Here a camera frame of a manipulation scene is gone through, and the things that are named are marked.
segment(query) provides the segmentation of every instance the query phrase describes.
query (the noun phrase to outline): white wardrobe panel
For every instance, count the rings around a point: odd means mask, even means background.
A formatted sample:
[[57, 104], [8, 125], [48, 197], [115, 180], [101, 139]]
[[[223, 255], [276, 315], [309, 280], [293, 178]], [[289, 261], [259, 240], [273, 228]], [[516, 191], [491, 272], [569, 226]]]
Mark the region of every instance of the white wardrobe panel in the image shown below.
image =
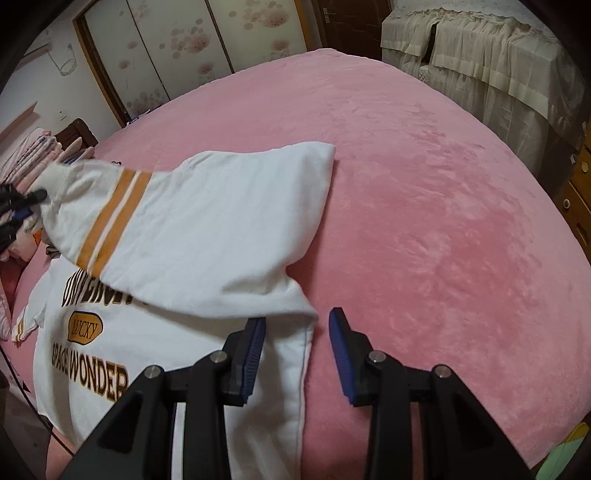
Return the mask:
[[204, 0], [129, 0], [169, 97], [231, 73]]
[[210, 0], [234, 71], [306, 51], [293, 0]]
[[85, 13], [107, 74], [131, 117], [168, 101], [125, 0], [100, 0]]

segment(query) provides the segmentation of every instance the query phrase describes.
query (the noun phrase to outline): wooden cabinet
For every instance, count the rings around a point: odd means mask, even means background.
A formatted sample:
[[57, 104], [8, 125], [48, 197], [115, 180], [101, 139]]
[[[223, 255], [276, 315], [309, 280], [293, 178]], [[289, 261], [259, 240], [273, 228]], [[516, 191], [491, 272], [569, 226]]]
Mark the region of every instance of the wooden cabinet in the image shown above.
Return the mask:
[[574, 165], [573, 174], [562, 193], [556, 198], [556, 206], [569, 224], [573, 234], [591, 262], [591, 128], [585, 145]]

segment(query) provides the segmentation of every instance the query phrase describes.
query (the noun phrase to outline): pink fleece bedspread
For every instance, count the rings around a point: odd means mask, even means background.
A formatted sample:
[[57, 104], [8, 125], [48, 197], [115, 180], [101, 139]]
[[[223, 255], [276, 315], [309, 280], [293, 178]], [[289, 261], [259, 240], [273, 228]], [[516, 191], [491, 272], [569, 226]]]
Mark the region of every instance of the pink fleece bedspread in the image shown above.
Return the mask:
[[450, 365], [536, 463], [591, 408], [591, 268], [519, 159], [451, 100], [389, 65], [318, 50], [200, 87], [96, 153], [170, 170], [204, 150], [308, 140], [336, 145], [336, 163], [318, 234], [289, 269], [320, 315], [303, 478], [362, 478], [369, 414], [342, 394], [333, 306], [404, 364]]

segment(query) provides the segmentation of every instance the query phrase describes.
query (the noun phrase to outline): white power cord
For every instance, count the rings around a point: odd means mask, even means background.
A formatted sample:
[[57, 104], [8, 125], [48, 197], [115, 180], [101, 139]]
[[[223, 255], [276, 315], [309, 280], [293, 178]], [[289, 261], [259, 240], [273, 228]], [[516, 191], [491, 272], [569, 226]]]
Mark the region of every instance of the white power cord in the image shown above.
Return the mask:
[[68, 43], [68, 50], [70, 50], [72, 52], [72, 58], [70, 58], [70, 60], [66, 60], [61, 67], [53, 59], [53, 57], [51, 56], [51, 53], [49, 53], [49, 50], [47, 51], [49, 58], [51, 58], [51, 61], [56, 66], [57, 70], [60, 72], [60, 75], [63, 77], [66, 77], [70, 73], [72, 73], [77, 66], [76, 55], [74, 54], [74, 48], [72, 47], [71, 43]]

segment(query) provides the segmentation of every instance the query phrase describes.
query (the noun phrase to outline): silver bolt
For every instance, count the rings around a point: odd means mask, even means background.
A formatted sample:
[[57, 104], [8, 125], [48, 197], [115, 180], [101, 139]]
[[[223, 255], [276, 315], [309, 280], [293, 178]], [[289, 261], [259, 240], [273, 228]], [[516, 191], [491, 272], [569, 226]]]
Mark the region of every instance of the silver bolt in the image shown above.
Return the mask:
[[156, 378], [160, 375], [160, 372], [162, 372], [162, 369], [158, 365], [150, 365], [144, 370], [144, 375], [146, 378]]
[[437, 365], [435, 367], [435, 374], [439, 378], [449, 378], [452, 376], [452, 369], [447, 365]]
[[228, 358], [228, 354], [223, 350], [216, 350], [209, 356], [209, 359], [215, 364], [221, 364]]
[[380, 364], [386, 360], [386, 354], [381, 350], [372, 350], [369, 353], [369, 359], [375, 364]]

